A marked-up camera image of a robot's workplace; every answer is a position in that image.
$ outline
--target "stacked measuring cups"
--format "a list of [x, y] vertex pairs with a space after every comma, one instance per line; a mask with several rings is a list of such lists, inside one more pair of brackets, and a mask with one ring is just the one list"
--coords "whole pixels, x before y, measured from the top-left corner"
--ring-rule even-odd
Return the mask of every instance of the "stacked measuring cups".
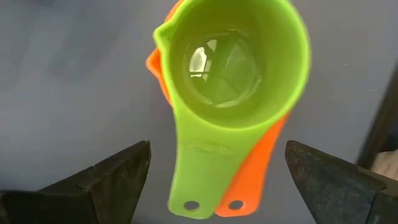
[[180, 0], [154, 40], [146, 64], [177, 133], [169, 210], [196, 219], [255, 212], [308, 78], [299, 14], [287, 0]]

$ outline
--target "plastic cup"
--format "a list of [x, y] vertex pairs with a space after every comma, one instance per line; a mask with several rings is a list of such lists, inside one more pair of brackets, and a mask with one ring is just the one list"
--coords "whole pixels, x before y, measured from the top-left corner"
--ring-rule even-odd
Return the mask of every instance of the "plastic cup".
[[[287, 1], [186, 0], [154, 37], [177, 127], [169, 209], [207, 218], [255, 143], [301, 94], [305, 28]], [[184, 207], [192, 201], [198, 208]]]

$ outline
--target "white surface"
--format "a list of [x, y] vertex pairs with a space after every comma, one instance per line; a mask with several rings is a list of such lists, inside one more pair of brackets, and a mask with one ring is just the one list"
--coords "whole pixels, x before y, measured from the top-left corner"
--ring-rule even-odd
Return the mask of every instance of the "white surface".
[[398, 56], [398, 2], [294, 1], [312, 38], [312, 76], [272, 158], [264, 203], [250, 217], [204, 221], [167, 210], [174, 122], [144, 65], [174, 3], [0, 0], [0, 189], [39, 189], [148, 139], [134, 223], [313, 223], [284, 144], [356, 159]]

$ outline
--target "orange measuring cup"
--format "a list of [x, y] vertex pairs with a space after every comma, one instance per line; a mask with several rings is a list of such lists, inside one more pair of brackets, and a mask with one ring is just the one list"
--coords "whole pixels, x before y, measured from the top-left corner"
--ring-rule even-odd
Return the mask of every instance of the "orange measuring cup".
[[[173, 16], [182, 1], [183, 0], [179, 0], [179, 2], [174, 5], [167, 15], [166, 21]], [[166, 100], [172, 106], [162, 74], [160, 54], [161, 52], [156, 48], [149, 55], [146, 66], [158, 79]], [[267, 166], [287, 117], [288, 116], [285, 115], [280, 121], [273, 125], [254, 146], [253, 150], [239, 168], [239, 171], [235, 174], [233, 181], [229, 185], [229, 189], [218, 205], [216, 209], [217, 215], [221, 217], [237, 217], [249, 215], [257, 210], [261, 201]], [[235, 202], [241, 202], [241, 207], [232, 207], [231, 205]]]

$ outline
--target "measuring cup handle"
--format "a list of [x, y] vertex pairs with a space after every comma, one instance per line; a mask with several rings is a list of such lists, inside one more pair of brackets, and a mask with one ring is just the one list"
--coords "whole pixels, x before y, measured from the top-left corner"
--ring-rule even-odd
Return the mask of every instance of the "measuring cup handle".
[[181, 142], [177, 152], [169, 210], [196, 219], [212, 216], [243, 155], [228, 153], [226, 146], [199, 141]]
[[221, 217], [237, 217], [255, 212], [260, 204], [264, 179], [274, 146], [288, 115], [273, 125], [246, 157], [216, 210]]

